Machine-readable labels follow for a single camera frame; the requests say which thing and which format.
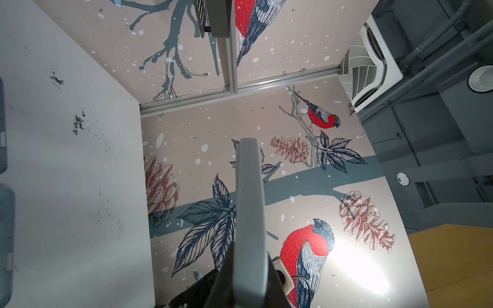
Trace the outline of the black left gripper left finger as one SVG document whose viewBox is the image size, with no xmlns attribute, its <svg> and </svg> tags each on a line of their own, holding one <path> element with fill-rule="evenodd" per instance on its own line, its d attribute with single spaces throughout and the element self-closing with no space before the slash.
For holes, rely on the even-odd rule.
<svg viewBox="0 0 493 308">
<path fill-rule="evenodd" d="M 223 263 L 214 280 L 213 288 L 205 302 L 206 308 L 234 307 L 235 299 L 233 293 L 233 268 L 234 268 L 234 246 L 232 242 L 224 257 Z"/>
</svg>

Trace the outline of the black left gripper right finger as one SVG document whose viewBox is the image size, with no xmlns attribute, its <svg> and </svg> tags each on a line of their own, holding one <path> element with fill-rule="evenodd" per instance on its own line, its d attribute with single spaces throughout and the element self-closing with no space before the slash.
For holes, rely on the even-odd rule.
<svg viewBox="0 0 493 308">
<path fill-rule="evenodd" d="M 281 281 L 273 267 L 273 259 L 268 257 L 268 283 L 265 296 L 265 307 L 292 307 L 291 302 L 283 293 Z"/>
</svg>

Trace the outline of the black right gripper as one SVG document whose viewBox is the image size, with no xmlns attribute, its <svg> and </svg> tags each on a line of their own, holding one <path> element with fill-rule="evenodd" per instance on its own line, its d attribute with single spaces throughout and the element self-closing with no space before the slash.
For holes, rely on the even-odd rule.
<svg viewBox="0 0 493 308">
<path fill-rule="evenodd" d="M 195 283 L 172 299 L 168 307 L 204 307 L 209 295 L 212 293 L 218 273 L 217 269 L 211 270 L 206 275 L 194 271 Z"/>
</svg>

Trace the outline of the black phone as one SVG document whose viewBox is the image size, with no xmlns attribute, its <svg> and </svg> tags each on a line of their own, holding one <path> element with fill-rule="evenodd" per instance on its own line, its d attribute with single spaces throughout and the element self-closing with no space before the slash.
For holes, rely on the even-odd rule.
<svg viewBox="0 0 493 308">
<path fill-rule="evenodd" d="M 261 156 L 254 138 L 242 138 L 237 145 L 236 198 L 235 306 L 262 307 L 268 284 L 268 252 Z"/>
</svg>

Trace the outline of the large phone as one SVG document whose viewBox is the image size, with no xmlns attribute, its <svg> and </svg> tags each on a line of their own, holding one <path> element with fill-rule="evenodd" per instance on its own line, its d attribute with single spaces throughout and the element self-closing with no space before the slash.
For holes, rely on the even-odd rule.
<svg viewBox="0 0 493 308">
<path fill-rule="evenodd" d="M 15 193 L 1 184 L 1 307 L 6 307 L 14 280 Z"/>
</svg>

